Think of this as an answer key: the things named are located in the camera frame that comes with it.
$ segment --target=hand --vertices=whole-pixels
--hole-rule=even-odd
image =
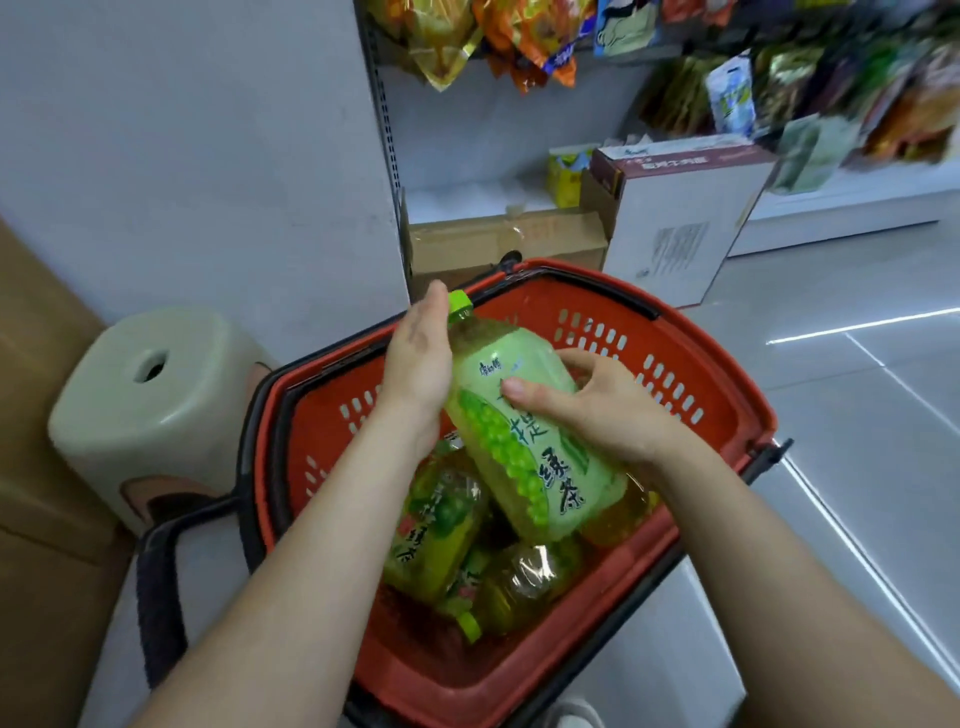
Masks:
[[[373,410],[402,412],[403,427],[413,435],[419,458],[426,457],[440,436],[440,410],[453,379],[446,333],[449,310],[446,286],[434,280],[423,300],[396,326]]]
[[[628,467],[657,465],[688,443],[692,432],[654,402],[619,361],[580,349],[557,354],[568,367],[590,374],[580,392],[571,395],[514,376],[503,381],[504,397],[568,428]]]

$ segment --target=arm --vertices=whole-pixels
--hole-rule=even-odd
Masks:
[[[622,364],[567,350],[568,395],[508,379],[517,406],[619,458],[680,527],[759,714],[785,728],[955,725],[960,700],[880,625],[729,466]]]
[[[400,508],[439,434],[451,377],[447,307],[435,284],[397,327],[376,408],[135,728],[336,724]]]

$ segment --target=stool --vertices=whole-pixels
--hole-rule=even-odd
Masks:
[[[216,311],[137,314],[84,354],[50,414],[50,440],[141,534],[233,488],[247,405],[274,366]]]

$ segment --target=person's left hand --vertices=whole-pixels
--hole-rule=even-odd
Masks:
[[[449,310],[446,286],[434,280],[423,300],[412,305],[397,325],[387,349],[376,409],[402,412],[418,458],[426,457],[440,436],[440,410],[453,379],[446,333]]]

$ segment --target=forearm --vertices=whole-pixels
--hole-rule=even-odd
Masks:
[[[404,413],[374,410],[137,728],[332,726],[416,466]]]
[[[709,447],[654,473],[747,691],[782,726],[946,725],[958,702]]]

